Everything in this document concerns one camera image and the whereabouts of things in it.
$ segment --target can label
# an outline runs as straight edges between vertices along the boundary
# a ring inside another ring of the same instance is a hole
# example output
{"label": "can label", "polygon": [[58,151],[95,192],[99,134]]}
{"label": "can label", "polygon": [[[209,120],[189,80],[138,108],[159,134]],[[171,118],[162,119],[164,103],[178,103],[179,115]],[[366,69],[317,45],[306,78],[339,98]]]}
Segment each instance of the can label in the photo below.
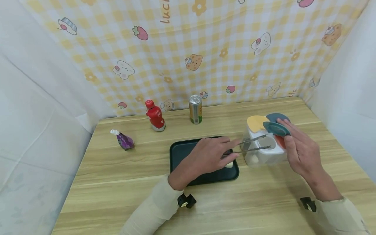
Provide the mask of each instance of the can label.
{"label": "can label", "polygon": [[193,124],[200,124],[202,122],[202,103],[199,104],[189,104],[189,112],[191,122]]}

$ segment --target tongs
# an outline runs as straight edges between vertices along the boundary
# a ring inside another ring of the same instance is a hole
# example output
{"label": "tongs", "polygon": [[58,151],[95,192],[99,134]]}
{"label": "tongs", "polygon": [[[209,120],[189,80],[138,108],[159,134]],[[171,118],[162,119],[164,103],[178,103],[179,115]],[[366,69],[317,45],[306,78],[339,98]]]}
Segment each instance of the tongs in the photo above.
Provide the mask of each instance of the tongs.
{"label": "tongs", "polygon": [[[265,138],[266,136],[267,135],[261,135],[259,137],[253,138],[253,139],[246,139],[245,141],[240,142],[238,145],[246,143],[246,142],[250,142],[250,141],[255,141],[255,140],[258,140],[258,139],[262,139],[262,138]],[[263,147],[248,149],[246,151],[238,151],[238,152],[233,152],[233,153],[245,153],[245,152],[256,151],[256,150],[260,150],[260,149],[267,149],[267,148],[270,148],[270,147],[271,147],[271,145],[268,145],[268,146],[263,146]],[[224,158],[226,156],[229,156],[230,154],[231,153],[227,151],[225,154],[222,155],[222,158]]]}

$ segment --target yellow checkered backdrop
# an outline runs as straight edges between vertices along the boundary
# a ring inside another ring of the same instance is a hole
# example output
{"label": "yellow checkered backdrop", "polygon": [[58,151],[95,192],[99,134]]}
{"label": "yellow checkered backdrop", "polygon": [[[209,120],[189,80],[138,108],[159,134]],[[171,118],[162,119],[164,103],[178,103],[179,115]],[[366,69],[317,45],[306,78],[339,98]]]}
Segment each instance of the yellow checkered backdrop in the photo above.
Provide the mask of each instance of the yellow checkered backdrop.
{"label": "yellow checkered backdrop", "polygon": [[368,0],[25,0],[118,116],[300,96]]}

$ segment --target black tray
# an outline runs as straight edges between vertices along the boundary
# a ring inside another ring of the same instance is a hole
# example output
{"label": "black tray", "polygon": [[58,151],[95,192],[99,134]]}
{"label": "black tray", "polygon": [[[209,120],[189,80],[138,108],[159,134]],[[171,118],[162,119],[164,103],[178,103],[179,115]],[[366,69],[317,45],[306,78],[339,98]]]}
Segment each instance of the black tray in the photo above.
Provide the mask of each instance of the black tray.
{"label": "black tray", "polygon": [[[179,163],[186,157],[188,154],[191,153],[194,146],[196,146],[197,142],[200,139],[191,139],[185,141],[175,142],[170,147],[170,173],[179,165]],[[188,184],[188,186],[193,185],[201,185],[206,183],[215,183],[221,181],[228,181],[234,180],[239,176],[239,167],[236,163],[236,160],[233,162],[233,166],[231,168],[224,167],[223,169],[217,170],[212,173],[202,174],[192,182]]]}

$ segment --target sleeve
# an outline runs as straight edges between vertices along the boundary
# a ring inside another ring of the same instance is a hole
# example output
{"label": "sleeve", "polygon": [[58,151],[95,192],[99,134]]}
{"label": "sleeve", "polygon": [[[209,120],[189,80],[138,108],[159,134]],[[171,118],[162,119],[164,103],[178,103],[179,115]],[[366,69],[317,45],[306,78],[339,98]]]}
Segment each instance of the sleeve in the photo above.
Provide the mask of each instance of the sleeve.
{"label": "sleeve", "polygon": [[121,235],[153,234],[164,222],[177,211],[178,197],[183,191],[176,191],[168,183],[168,175],[153,188],[152,194],[146,198],[133,212],[121,229]]}
{"label": "sleeve", "polygon": [[371,234],[359,211],[347,198],[330,202],[316,200],[315,204],[316,220],[326,234]]}

